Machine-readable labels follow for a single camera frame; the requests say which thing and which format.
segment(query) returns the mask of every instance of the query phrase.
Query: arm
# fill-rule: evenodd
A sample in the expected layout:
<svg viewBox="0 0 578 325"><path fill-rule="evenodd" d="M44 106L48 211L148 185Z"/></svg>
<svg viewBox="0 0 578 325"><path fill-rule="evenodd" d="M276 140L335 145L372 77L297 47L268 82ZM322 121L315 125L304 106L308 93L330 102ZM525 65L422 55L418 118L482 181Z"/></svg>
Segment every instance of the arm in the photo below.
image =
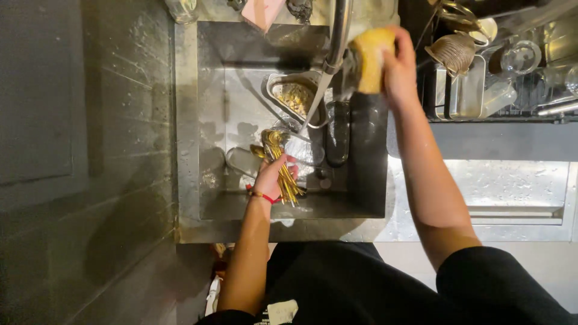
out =
<svg viewBox="0 0 578 325"><path fill-rule="evenodd" d="M412 40L405 29L392 29L398 54L383 53L384 88L395 117L413 220L424 250L437 271L452 253L481 246L481 243L420 105Z"/></svg>
<svg viewBox="0 0 578 325"><path fill-rule="evenodd" d="M254 191L275 199L280 190L277 185L279 169L287 161L282 155L269 165L261 164L255 181ZM294 177L297 166L289 167ZM239 240L227 267L226 279L219 296L218 311L234 309L256 315L265 295L267 261L269 260L269 228L271 203L262 197L252 196L249 199Z"/></svg>

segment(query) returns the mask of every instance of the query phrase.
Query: sponge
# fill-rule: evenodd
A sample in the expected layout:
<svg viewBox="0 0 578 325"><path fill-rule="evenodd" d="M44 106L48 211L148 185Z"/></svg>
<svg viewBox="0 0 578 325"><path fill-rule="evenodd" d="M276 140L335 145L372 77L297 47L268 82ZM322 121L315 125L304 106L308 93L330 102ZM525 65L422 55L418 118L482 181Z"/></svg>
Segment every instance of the sponge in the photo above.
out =
<svg viewBox="0 0 578 325"><path fill-rule="evenodd" d="M267 33L284 4L285 0L248 0L241 15L248 23Z"/></svg>
<svg viewBox="0 0 578 325"><path fill-rule="evenodd" d="M358 91L379 94L383 82L383 51L395 53L395 33L387 28L368 29L357 35L349 45L359 54L361 76Z"/></svg>

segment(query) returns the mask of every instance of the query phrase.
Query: pink sponge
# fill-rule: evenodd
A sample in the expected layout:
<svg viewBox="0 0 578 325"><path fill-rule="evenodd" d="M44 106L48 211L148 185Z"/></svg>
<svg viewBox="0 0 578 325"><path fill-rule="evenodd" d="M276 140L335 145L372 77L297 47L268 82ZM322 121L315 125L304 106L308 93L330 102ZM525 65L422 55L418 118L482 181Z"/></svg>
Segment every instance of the pink sponge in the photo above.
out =
<svg viewBox="0 0 578 325"><path fill-rule="evenodd" d="M284 4L285 0L249 0L241 15L249 23L267 33Z"/></svg>

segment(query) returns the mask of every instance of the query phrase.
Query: faucet spout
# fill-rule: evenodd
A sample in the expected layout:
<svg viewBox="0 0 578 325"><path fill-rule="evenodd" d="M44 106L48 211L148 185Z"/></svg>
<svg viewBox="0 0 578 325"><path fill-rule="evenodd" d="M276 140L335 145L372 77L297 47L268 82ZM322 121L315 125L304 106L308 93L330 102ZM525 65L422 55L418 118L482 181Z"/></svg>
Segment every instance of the faucet spout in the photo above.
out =
<svg viewBox="0 0 578 325"><path fill-rule="evenodd" d="M329 53L323 62L323 72L327 74L336 74L343 63L343 53L347 47L352 7L353 0L335 0L335 18L333 20L331 43L329 45Z"/></svg>

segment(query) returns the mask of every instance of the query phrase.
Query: black shirt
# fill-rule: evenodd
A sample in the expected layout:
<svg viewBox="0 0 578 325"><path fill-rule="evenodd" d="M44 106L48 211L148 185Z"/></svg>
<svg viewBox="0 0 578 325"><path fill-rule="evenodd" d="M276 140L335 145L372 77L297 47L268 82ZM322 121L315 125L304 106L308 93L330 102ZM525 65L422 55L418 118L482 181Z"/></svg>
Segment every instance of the black shirt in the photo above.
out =
<svg viewBox="0 0 578 325"><path fill-rule="evenodd" d="M257 317L221 311L198 324L269 324L267 305L289 300L298 305L292 324L578 324L500 249L453 253L436 286L385 264L371 243L280 243Z"/></svg>

